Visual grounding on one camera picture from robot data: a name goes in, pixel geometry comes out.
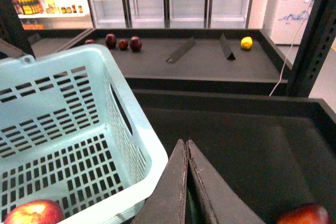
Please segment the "yellow lemon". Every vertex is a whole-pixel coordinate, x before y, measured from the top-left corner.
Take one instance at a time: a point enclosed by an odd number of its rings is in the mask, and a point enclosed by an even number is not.
[[[253,41],[251,37],[245,37],[241,40],[240,45],[243,49],[245,50],[250,50],[252,45],[253,45]]]

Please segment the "bottle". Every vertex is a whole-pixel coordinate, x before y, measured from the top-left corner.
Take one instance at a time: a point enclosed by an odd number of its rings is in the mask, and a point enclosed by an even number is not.
[[[72,7],[72,13],[77,13],[76,6],[72,5],[71,7]]]

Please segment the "black metal frame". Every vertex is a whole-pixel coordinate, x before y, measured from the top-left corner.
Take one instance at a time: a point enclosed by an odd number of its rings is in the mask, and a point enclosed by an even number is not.
[[[286,87],[288,96],[309,96],[335,37],[335,0],[315,0]]]
[[[12,0],[1,0],[0,3],[0,38],[23,52],[34,55]]]

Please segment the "floor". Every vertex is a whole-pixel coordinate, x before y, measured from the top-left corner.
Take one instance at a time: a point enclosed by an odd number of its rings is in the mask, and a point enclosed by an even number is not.
[[[278,46],[283,54],[287,55],[289,46]],[[298,46],[294,46],[288,55],[291,64],[294,63]],[[310,98],[322,98],[336,112],[336,51],[330,49],[328,56],[323,64],[315,85],[309,95]]]

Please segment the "basket holes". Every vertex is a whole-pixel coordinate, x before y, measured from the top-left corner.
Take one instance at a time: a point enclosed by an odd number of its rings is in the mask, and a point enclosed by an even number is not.
[[[67,75],[68,75],[68,72],[64,71],[64,72],[55,74],[54,78],[57,79],[57,78],[64,77],[64,76],[67,76]]]
[[[121,182],[118,173],[113,174],[115,183],[119,184]]]
[[[54,85],[53,85],[53,84],[49,84],[49,85],[40,87],[40,88],[38,88],[38,89],[39,89],[40,91],[44,91],[44,90],[52,89],[52,88],[54,88]]]
[[[19,136],[19,137],[15,138],[15,139],[12,139],[12,140],[11,140],[11,143],[15,143],[15,142],[17,142],[17,141],[19,141],[19,140],[22,140],[22,139],[24,139],[24,138],[25,138],[24,136]]]
[[[110,91],[111,91],[111,93],[112,93],[112,95],[113,95],[113,97],[114,97],[115,102],[117,103],[117,106],[118,106],[118,108],[119,108],[119,111],[120,111],[120,113],[121,113],[121,116],[122,116],[122,118],[124,119],[124,122],[125,122],[127,128],[129,129],[129,132],[131,133],[131,135],[133,135],[133,131],[132,131],[131,124],[130,124],[130,122],[129,122],[129,120],[128,120],[126,114],[125,114],[125,111],[124,111],[123,107],[121,106],[121,103],[120,103],[120,101],[119,101],[119,99],[118,99],[118,97],[117,97],[117,94],[115,93],[114,88],[113,88],[112,85],[110,85]]]
[[[12,89],[3,89],[3,90],[0,90],[0,95],[8,94],[8,93],[11,93],[11,92],[12,92]]]
[[[107,184],[109,185],[109,187],[112,187],[114,185],[111,177],[107,177],[106,180],[107,180]]]
[[[94,172],[92,170],[89,171],[89,176],[91,181],[94,181],[96,179],[96,177],[94,176]]]
[[[93,183],[92,187],[93,187],[93,193],[98,194],[99,193],[99,188],[98,188],[97,183]]]
[[[83,111],[84,111],[84,109],[75,110],[75,111],[72,112],[72,114],[75,115],[75,114],[77,114],[79,112],[83,112]]]
[[[84,201],[83,191],[82,190],[78,190],[77,193],[78,193],[78,200],[79,200],[79,202]]]
[[[6,98],[2,98],[0,99],[1,102],[9,102],[11,100],[17,99],[17,97],[15,95],[11,96],[11,97],[6,97]]]
[[[51,174],[50,180],[51,180],[51,184],[52,185],[56,183],[56,176],[55,176],[55,174]]]
[[[55,128],[55,127],[57,127],[57,125],[53,124],[53,125],[51,125],[51,126],[48,126],[48,127],[43,128],[43,129],[44,129],[45,131],[47,131],[47,130],[50,130],[50,129]]]
[[[11,130],[14,130],[14,129],[16,129],[16,126],[15,126],[15,125],[13,125],[13,126],[11,126],[11,127],[8,127],[8,128],[4,128],[4,129],[1,130],[1,132],[2,132],[2,133],[5,133],[5,132],[7,132],[7,131],[11,131]]]
[[[72,165],[72,173],[73,174],[77,174],[78,173],[78,169],[77,169],[77,165]]]
[[[74,188],[74,187],[73,187],[72,181],[69,180],[69,181],[68,181],[68,190],[69,190],[69,191],[72,191],[73,188]]]
[[[106,164],[103,165],[103,170],[104,170],[104,174],[106,175],[107,173],[109,173],[109,168]]]
[[[66,124],[66,123],[69,123],[71,122],[71,119],[66,119],[65,121],[61,121],[59,122],[60,125],[63,125],[63,124]]]
[[[95,104],[92,104],[92,105],[90,105],[90,106],[87,106],[88,110],[89,110],[89,109],[92,109],[92,108],[94,108],[94,107],[96,107]]]
[[[79,92],[83,93],[83,92],[89,91],[89,90],[91,90],[90,86],[80,89]]]
[[[73,162],[75,162],[75,155],[73,154],[73,153],[71,153],[70,155],[69,155],[69,158],[70,158],[70,163],[73,163]]]
[[[78,67],[78,68],[73,68],[71,70],[71,73],[78,73],[78,72],[84,71],[84,70],[86,70],[86,67],[85,66],[81,66],[81,67]]]
[[[70,79],[65,79],[63,81],[58,81],[57,84],[58,85],[63,85],[63,84],[68,83],[68,82],[71,82],[71,80]]]
[[[35,168],[34,169],[34,178],[37,178],[39,176],[40,176],[40,172],[39,172],[38,168]]]
[[[39,140],[39,139],[41,139],[41,138],[43,138],[43,137],[44,137],[43,135],[33,137],[33,138],[32,138],[32,141],[34,142],[34,141]]]
[[[25,196],[25,188],[20,187],[19,188],[19,199],[23,198]]]
[[[27,185],[27,195],[30,195],[33,193],[33,185],[32,184],[28,184]]]
[[[101,169],[99,167],[96,168],[97,176],[98,178],[103,176],[103,173],[101,172]]]
[[[77,103],[77,104],[71,105],[69,108],[72,110],[72,109],[77,108],[77,107],[79,107],[79,106],[81,106],[81,105],[82,105],[82,104]]]
[[[91,97],[91,96],[92,96],[92,93],[82,95],[83,99],[86,98],[86,97]]]
[[[94,101],[94,99],[90,99],[90,100],[84,101],[84,103],[88,104],[88,103],[93,102],[93,101]]]
[[[33,135],[36,135],[38,133],[41,133],[41,131],[37,130],[37,131],[31,132],[31,133],[28,134],[28,136],[33,136]]]
[[[35,181],[35,190],[36,191],[41,190],[41,182],[39,180]]]
[[[31,86],[32,86],[32,85],[31,85],[30,82],[26,82],[26,83],[24,83],[24,84],[15,86],[15,88],[16,88],[17,90],[20,90],[20,89],[28,88],[28,87],[31,87]]]
[[[79,101],[78,97],[70,99],[70,100],[67,100],[66,102],[69,104],[69,103],[73,103],[73,102],[76,102],[76,101]]]
[[[80,129],[84,129],[85,127],[88,127],[88,126],[90,126],[89,123],[88,123],[88,124],[84,124],[84,125],[82,125],[82,126],[79,126],[79,128],[80,128]]]
[[[78,82],[77,83],[77,86],[83,86],[83,85],[85,85],[85,84],[89,84],[90,82],[89,82],[89,80],[85,80],[85,81],[82,81],[82,82]]]
[[[3,181],[3,184],[2,184],[2,191],[7,191],[8,190],[8,182],[5,180]]]
[[[49,77],[45,77],[45,78],[42,78],[42,79],[38,79],[35,81],[36,84],[41,84],[43,82],[47,82],[47,81],[50,81],[50,78]]]
[[[63,97],[64,97],[64,98],[67,98],[67,97],[70,97],[70,96],[75,95],[75,94],[77,94],[76,91],[73,91],[73,92],[64,94]]]
[[[4,194],[4,195],[2,196],[1,203],[2,203],[2,206],[6,206],[6,205],[8,204],[8,201],[7,201],[7,194]]]
[[[96,156],[93,156],[93,157],[92,157],[92,161],[93,161],[93,164],[94,164],[94,165],[98,165],[98,164],[99,164],[98,159],[97,159]]]
[[[105,181],[103,179],[99,181],[99,184],[102,191],[105,191],[107,189]]]
[[[20,131],[15,131],[15,132],[9,133],[9,134],[6,135],[6,137],[10,138],[12,136],[16,136],[17,134],[20,134]]]
[[[89,182],[88,180],[88,176],[86,175],[86,173],[82,174],[82,180],[83,180],[83,184],[87,184]]]
[[[108,160],[112,159],[110,151],[106,151],[105,154]]]
[[[77,156],[77,160],[82,159],[82,154],[81,154],[80,151],[77,151],[77,152],[76,152],[76,156]]]
[[[58,177],[58,181],[62,181],[64,179],[63,172],[61,170],[57,172],[57,177]]]
[[[65,168],[64,172],[65,172],[65,176],[67,178],[71,176],[71,174],[70,174],[70,168],[69,167]]]
[[[41,172],[42,172],[42,175],[45,175],[47,173],[47,166],[46,165],[43,165],[41,167]]]
[[[48,187],[49,186],[49,184],[48,184],[48,177],[44,177],[42,179],[42,183],[43,183],[43,188]]]
[[[26,173],[26,180],[27,181],[31,180],[31,171],[27,171],[27,173]]]
[[[76,197],[75,194],[72,193],[69,195],[70,196],[70,201],[71,201],[71,205],[74,206],[77,202],[76,202]]]
[[[36,91],[33,89],[33,90],[29,90],[29,91],[27,91],[27,92],[20,93],[20,95],[21,95],[22,97],[26,97],[27,95],[35,94],[35,93],[36,93]]]
[[[63,209],[67,209],[69,207],[68,198],[67,197],[63,197],[62,198],[62,205],[63,205]]]
[[[30,127],[24,128],[23,130],[27,132],[27,131],[30,131],[30,130],[35,129],[35,128],[37,128],[37,125],[36,125],[36,124],[35,124],[35,125],[32,125],[32,126],[30,126]]]
[[[116,170],[116,166],[114,165],[114,162],[111,161],[109,164],[110,164],[111,171],[114,172]]]

